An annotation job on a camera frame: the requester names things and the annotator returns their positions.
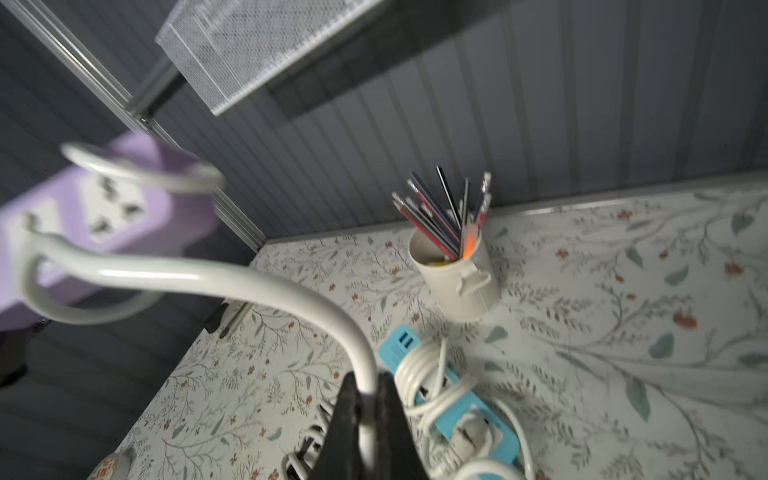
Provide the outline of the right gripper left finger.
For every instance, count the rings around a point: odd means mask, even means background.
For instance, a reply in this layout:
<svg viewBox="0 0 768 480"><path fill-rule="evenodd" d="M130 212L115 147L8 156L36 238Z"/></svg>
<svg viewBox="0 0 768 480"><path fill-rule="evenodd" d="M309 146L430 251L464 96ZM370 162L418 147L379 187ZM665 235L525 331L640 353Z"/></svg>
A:
<svg viewBox="0 0 768 480"><path fill-rule="evenodd" d="M362 402L355 375L345 375L329 429L310 480L357 480L363 465L359 451Z"/></svg>

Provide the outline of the purple power strip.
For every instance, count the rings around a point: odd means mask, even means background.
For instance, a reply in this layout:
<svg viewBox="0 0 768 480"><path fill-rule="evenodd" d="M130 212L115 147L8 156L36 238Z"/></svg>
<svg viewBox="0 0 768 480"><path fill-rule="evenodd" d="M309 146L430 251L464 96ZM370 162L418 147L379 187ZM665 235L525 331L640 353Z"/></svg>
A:
<svg viewBox="0 0 768 480"><path fill-rule="evenodd" d="M213 165L151 135L68 142L68 166L1 209L1 328L99 325L167 293L222 297L185 251L219 225Z"/></svg>

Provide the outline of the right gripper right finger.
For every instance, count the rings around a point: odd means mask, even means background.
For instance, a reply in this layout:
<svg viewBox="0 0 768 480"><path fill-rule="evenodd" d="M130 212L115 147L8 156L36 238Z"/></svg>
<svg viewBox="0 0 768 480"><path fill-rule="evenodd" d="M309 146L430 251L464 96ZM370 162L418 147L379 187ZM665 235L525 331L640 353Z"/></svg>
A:
<svg viewBox="0 0 768 480"><path fill-rule="evenodd" d="M428 480L391 373L380 373L376 406L374 478Z"/></svg>

